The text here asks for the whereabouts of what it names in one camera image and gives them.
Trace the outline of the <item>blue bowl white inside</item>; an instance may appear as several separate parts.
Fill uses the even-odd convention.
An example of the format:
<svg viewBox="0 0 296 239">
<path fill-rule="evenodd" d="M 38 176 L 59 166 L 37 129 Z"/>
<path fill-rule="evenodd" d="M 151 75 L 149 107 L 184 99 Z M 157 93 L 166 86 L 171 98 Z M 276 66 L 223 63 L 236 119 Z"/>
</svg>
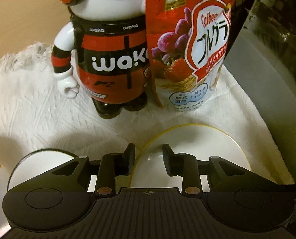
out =
<svg viewBox="0 0 296 239">
<path fill-rule="evenodd" d="M 12 171 L 7 184 L 7 191 L 74 158 L 85 157 L 85 155 L 77 156 L 68 151 L 55 148 L 40 149 L 29 153 L 17 163 Z"/>
</svg>

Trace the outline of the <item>white textured tablecloth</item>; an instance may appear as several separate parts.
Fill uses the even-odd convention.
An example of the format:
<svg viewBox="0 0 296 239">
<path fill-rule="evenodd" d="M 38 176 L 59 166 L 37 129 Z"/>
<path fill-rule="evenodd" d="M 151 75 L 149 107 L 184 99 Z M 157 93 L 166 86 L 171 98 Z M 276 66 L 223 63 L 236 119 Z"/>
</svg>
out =
<svg viewBox="0 0 296 239">
<path fill-rule="evenodd" d="M 38 43 L 0 60 L 0 164 L 7 173 L 44 147 L 99 158 L 132 142 L 143 155 L 154 136 L 182 125 L 190 142 L 201 141 L 193 134 L 197 127 L 233 138 L 241 148 L 238 161 L 275 182 L 293 183 L 264 120 L 227 68 L 220 71 L 214 95 L 195 111 L 176 112 L 149 102 L 139 112 L 104 120 L 85 90 L 73 100 L 57 92 L 50 55 L 51 48 Z"/>
</svg>

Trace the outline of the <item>red white robot figurine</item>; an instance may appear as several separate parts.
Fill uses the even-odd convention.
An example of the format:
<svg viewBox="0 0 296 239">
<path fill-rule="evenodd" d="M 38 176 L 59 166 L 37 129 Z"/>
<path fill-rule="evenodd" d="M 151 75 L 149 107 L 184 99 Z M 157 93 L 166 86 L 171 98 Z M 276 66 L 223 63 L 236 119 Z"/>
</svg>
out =
<svg viewBox="0 0 296 239">
<path fill-rule="evenodd" d="M 144 108 L 150 74 L 145 0 L 61 1 L 71 18 L 52 50 L 59 92 L 73 99 L 83 85 L 105 119 Z"/>
</svg>

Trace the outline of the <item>grey appliance on right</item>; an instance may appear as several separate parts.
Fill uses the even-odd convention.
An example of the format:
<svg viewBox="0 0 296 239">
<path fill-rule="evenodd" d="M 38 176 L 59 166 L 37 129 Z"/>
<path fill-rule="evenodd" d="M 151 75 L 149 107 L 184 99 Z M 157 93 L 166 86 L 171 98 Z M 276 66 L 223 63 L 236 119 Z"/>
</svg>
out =
<svg viewBox="0 0 296 239">
<path fill-rule="evenodd" d="M 296 181 L 296 0 L 236 0 L 225 65 Z"/>
</svg>

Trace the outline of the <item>red Calbee granola bag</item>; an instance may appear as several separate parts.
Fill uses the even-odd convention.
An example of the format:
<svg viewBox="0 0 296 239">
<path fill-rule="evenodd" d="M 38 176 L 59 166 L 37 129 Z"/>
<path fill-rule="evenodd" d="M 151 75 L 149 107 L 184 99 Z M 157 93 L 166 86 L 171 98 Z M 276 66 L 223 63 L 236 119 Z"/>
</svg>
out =
<svg viewBox="0 0 296 239">
<path fill-rule="evenodd" d="M 146 0 L 152 87 L 158 103 L 192 111 L 215 91 L 235 0 Z"/>
</svg>

